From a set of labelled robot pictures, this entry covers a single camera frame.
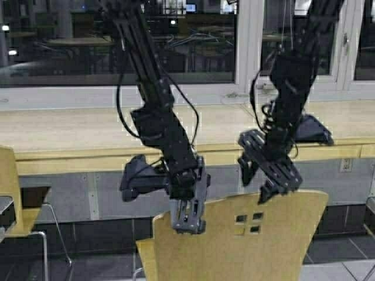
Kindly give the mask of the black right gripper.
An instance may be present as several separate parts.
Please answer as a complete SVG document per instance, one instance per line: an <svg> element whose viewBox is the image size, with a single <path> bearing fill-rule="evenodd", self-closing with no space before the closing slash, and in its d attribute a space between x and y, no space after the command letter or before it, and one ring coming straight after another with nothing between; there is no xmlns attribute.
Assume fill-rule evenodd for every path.
<svg viewBox="0 0 375 281"><path fill-rule="evenodd" d="M248 186L261 170L266 181L260 187L258 204L264 204L276 194L295 192L302 184L302 177L287 155L274 158L265 145L265 137L257 129L242 132L238 144L243 148L238 158L243 186Z"/></svg>

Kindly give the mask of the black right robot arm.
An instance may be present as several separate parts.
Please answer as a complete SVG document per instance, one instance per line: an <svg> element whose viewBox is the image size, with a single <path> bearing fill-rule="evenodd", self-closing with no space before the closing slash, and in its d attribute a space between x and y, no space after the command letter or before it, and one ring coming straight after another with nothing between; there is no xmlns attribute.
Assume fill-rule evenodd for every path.
<svg viewBox="0 0 375 281"><path fill-rule="evenodd" d="M263 123L242 132L238 139L243 148L238 159L243 185L249 185L259 170L266 176L258 204L299 189L302 177L289 156L298 144L334 144L331 131L305 112L305 104L318 76L324 37L339 21L343 4L312 1L293 35L293 45L270 55L274 60L270 80L278 95L261 107Z"/></svg>

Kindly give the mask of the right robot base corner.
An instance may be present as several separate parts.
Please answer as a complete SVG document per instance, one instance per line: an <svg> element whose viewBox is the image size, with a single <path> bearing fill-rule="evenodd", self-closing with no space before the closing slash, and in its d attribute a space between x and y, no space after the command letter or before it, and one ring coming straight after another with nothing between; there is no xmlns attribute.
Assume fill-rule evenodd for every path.
<svg viewBox="0 0 375 281"><path fill-rule="evenodd" d="M374 197L367 199L363 225L367 233L374 237Z"/></svg>

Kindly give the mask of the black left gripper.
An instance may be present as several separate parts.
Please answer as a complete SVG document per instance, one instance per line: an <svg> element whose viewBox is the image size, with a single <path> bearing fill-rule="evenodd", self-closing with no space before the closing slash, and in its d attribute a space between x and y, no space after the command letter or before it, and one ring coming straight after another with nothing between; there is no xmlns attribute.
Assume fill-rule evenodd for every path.
<svg viewBox="0 0 375 281"><path fill-rule="evenodd" d="M197 168L188 176L185 185L170 189L171 227L178 234L202 234L206 230L203 214L211 185L203 156L197 157Z"/></svg>

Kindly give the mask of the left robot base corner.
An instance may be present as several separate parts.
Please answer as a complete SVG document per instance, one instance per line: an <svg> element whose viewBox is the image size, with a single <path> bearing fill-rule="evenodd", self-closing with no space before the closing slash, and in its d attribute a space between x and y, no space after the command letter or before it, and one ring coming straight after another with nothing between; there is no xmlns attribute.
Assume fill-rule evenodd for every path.
<svg viewBox="0 0 375 281"><path fill-rule="evenodd" d="M10 196L1 196L1 242L16 224L15 203Z"/></svg>

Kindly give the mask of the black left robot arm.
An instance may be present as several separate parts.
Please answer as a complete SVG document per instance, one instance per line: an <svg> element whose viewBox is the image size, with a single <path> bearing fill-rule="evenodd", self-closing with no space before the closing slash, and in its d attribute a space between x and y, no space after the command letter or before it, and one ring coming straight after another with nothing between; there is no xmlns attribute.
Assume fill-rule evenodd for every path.
<svg viewBox="0 0 375 281"><path fill-rule="evenodd" d="M120 184L125 202L156 190L169 196L171 227L179 234L205 232L204 208L210 176L203 156L176 116L174 81L163 69L146 25L140 1L101 1L106 20L116 27L122 48L137 75L142 107L131 112L134 136L161 157L149 164L134 156L124 167Z"/></svg>

